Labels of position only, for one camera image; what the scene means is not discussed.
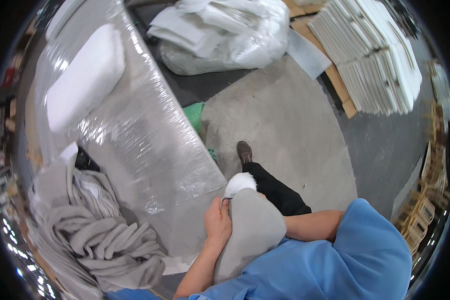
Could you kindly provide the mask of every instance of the brown shoe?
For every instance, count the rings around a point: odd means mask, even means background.
[[[252,163],[252,148],[246,141],[239,141],[236,143],[236,152],[240,158],[242,165]]]

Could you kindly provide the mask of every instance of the person's left arm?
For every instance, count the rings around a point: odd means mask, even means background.
[[[217,197],[204,213],[203,220],[207,231],[205,244],[178,285],[173,299],[203,292],[213,284],[218,257],[232,234],[232,220],[228,214],[229,203],[229,199],[221,201],[221,198]]]

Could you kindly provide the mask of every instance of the red object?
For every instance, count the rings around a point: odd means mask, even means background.
[[[12,85],[14,74],[15,68],[7,68],[5,70],[5,76],[3,76],[2,87],[10,87]]]

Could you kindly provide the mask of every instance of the black pants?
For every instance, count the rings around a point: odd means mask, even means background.
[[[257,191],[278,208],[284,216],[304,215],[312,212],[300,195],[270,175],[258,163],[246,163],[242,172],[249,172],[257,182]]]

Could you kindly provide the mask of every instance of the person's left hand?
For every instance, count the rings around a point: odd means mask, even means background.
[[[232,235],[232,219],[228,214],[230,199],[216,197],[211,202],[210,208],[203,214],[205,230],[207,231],[206,243],[223,249]]]

